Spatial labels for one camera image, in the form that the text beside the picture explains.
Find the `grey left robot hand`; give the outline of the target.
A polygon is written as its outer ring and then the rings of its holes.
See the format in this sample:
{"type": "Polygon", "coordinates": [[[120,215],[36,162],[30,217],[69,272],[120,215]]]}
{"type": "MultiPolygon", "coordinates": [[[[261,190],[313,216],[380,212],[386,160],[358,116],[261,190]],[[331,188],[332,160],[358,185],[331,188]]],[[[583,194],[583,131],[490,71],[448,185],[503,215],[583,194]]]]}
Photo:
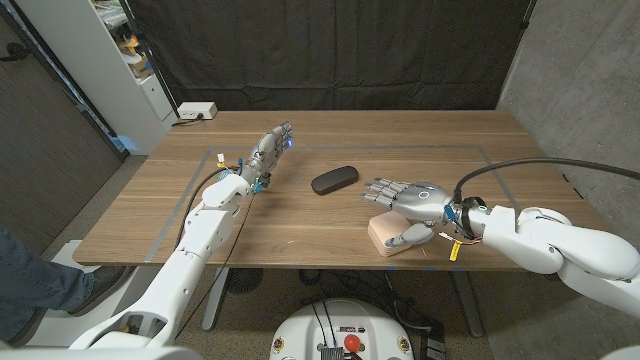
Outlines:
{"type": "Polygon", "coordinates": [[[285,150],[292,146],[292,125],[284,122],[264,134],[251,150],[240,176],[252,187],[267,187],[269,177],[285,150]]]}

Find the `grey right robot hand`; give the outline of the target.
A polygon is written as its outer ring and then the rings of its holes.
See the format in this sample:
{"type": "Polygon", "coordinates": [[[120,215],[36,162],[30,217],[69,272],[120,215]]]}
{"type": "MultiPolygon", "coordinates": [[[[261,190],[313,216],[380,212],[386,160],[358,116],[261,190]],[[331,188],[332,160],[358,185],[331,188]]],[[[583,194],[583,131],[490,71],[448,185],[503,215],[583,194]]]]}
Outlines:
{"type": "Polygon", "coordinates": [[[399,235],[386,239],[386,246],[426,243],[434,236],[433,227],[447,222],[445,206],[452,202],[452,196],[435,184],[375,178],[372,183],[366,183],[365,187],[369,193],[359,194],[360,199],[377,203],[412,223],[399,235]]]}

